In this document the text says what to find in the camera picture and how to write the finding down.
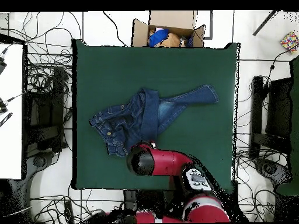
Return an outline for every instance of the wire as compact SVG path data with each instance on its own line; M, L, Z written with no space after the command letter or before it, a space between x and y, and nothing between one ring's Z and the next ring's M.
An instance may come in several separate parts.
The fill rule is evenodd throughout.
M90 191L90 193L89 193L89 196L88 196L88 198L87 198L87 200L86 200L86 208L87 208L87 210L90 212L90 210L88 209L88 206L87 206L87 203L88 203L88 200L89 200L89 198L90 198L90 196L91 196L91 192L92 192L92 189L91 189L91 191Z
M256 204L256 201L257 201L257 199L256 199L256 197L258 196L258 194L259 193L261 193L262 191L267 191L267 192L269 192L269 193L271 193L272 195L274 195L275 196L275 198L276 198L276 195L275 195L275 193L274 192L272 192L272 191L270 191L270 190L267 190L267 189L262 189L262 190L259 190L259 191L257 191L257 193L255 194L255 197L254 197L254 200L253 200L253 203L254 203L254 205L255 205L255 208L257 209L257 204ZM261 220L263 221L263 222L265 222L265 220L261 217L261 215L260 215L260 213L259 213L259 211L258 210L256 210L256 212L258 213L258 215L259 215L259 217L261 218Z
M3 217L12 216L12 215L16 215L16 214L18 214L18 213L21 213L21 212L23 212L23 211L27 211L27 210L28 210L28 209L30 209L30 208L32 208L32 206L30 206L30 207L27 207L26 209L23 209L23 210L21 210L21 211L17 211L17 212L15 212L15 213L12 213L12 214L9 214L9 215L6 215L6 216L3 216Z
M105 13L105 11L103 11L104 15L115 25L115 28L116 28L116 35L117 35L117 39L122 42L120 39L119 39L119 30L117 29L117 26L115 24L115 22Z

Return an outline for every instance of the denim jeans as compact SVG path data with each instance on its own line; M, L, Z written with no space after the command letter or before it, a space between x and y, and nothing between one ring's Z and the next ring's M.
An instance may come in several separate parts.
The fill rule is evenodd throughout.
M188 105L217 102L211 85L161 99L158 91L142 88L128 104L108 107L89 123L106 142L109 155L125 157L137 142L156 141Z

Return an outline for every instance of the green table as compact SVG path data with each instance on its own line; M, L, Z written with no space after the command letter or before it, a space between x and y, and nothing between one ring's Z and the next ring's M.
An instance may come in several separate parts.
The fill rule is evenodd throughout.
M218 104L188 107L158 137L157 145L194 155L223 188L231 190L238 51L235 43L212 49L88 47L80 40L73 41L77 157L73 158L72 185L77 189L167 190L167 176L136 176L127 169L125 158L109 156L103 139L88 120L106 107L127 103L141 87L168 97L208 83L219 96Z

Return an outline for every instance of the white floor tile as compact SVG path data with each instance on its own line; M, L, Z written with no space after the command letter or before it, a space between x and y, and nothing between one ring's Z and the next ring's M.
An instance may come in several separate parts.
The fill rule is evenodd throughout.
M241 43L242 59L274 60L286 49L280 44L281 40L291 31L299 35L298 17L292 12L279 12L272 17L260 32L253 32L270 13L270 10L236 10L234 24L234 42ZM287 52L278 60L290 61L298 53Z
M148 23L149 11L107 11L115 22L119 39L131 46L134 18ZM123 46L117 39L115 25L100 11L84 12L84 41L89 46Z
M59 212L64 213L64 201L59 201L59 199L61 199L61 197L57 197L56 199L58 199L57 201L55 201L57 209L59 210ZM51 216L52 216L53 219L55 220L55 224L59 223L59 221L56 220L58 215L53 211L53 209L55 209L55 210L57 210L57 209L56 209L54 203L51 202L51 200L44 200L44 201L32 200L31 201L31 206L32 206L31 214L32 214L32 218L33 218L34 221L35 220L37 220L38 222L49 221L47 223L52 224L53 223L53 221L51 220ZM43 212L44 212L47 209L49 210L48 212L45 212L45 213L42 213L42 214L38 215L41 212L41 210L43 210ZM65 220L64 216L60 216L59 220L63 224L66 223L66 220Z
M84 189L82 200L113 200L123 201L123 190Z
M204 47L224 48L232 42L233 12L233 10L213 11L213 39L204 40Z
M8 31L2 29L8 29L8 14L6 13L0 13L0 33L8 35Z
M210 20L211 20L211 11L210 10L198 10L195 18L194 28L197 29L201 25L206 26L206 30L204 32L205 37L210 36Z
M86 207L86 201L82 201L82 207L84 207L87 211L91 212L92 215L105 211L106 213L111 212L114 207L119 207L120 202L101 202L101 201L88 201ZM82 220L85 220L90 217L86 210L77 205L72 205L74 216L80 217L82 210Z
M37 12L20 13L15 12L10 14L9 28L12 30L11 36L19 39L24 39L19 32L23 30L23 33L29 36L28 39L34 38L32 41L37 43L46 43L59 45L59 46L71 46L71 39L81 39L82 37L82 12L72 12L75 18L69 12ZM33 44L29 43L29 53L46 53L59 54L63 47L56 47L53 45Z
M34 176L30 197L38 198L52 195L68 195L68 187L71 179L72 152L69 149L64 149L60 153L59 160L56 164L49 166Z

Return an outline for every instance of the black cable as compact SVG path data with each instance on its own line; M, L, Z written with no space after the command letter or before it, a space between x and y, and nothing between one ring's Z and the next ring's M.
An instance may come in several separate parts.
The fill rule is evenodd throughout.
M64 139L65 139L65 143L68 145L68 148L70 149L70 151L72 152L72 149L69 147L69 144L67 142L67 138L65 137L65 132L63 132L63 136L64 136Z
M269 193L271 193L272 195L274 195L275 196L275 198L276 198L276 195L275 195L275 193L274 192L272 192L272 191L270 191L270 190L267 190L267 189L262 189L262 190L259 190L259 191L257 191L256 192L256 194L255 194L255 197L254 197L254 200L253 200L253 203L254 203L254 205L255 205L255 208L257 209L257 204L256 204L256 201L257 201L257 199L256 199L256 197L258 196L258 194L259 193L261 193L262 191L267 191L267 192L269 192ZM258 215L259 215L259 217L261 218L261 220L263 221L263 222L265 222L265 220L261 217L261 215L260 215L260 213L259 213L259 211L257 210L256 211L257 213L258 213Z
M116 35L117 35L117 39L122 42L120 39L119 39L119 30L117 29L117 26L115 24L115 22L105 13L105 11L103 11L104 15L115 25L115 28L116 28Z
M87 198L87 200L86 200L86 208L87 208L87 210L90 212L90 210L88 209L88 206L87 206L87 203L88 203L88 200L89 200L89 198L90 198L90 196L91 196L91 192L92 192L92 189L91 189L91 191L90 191L90 193L89 193L89 196L88 196L88 198Z

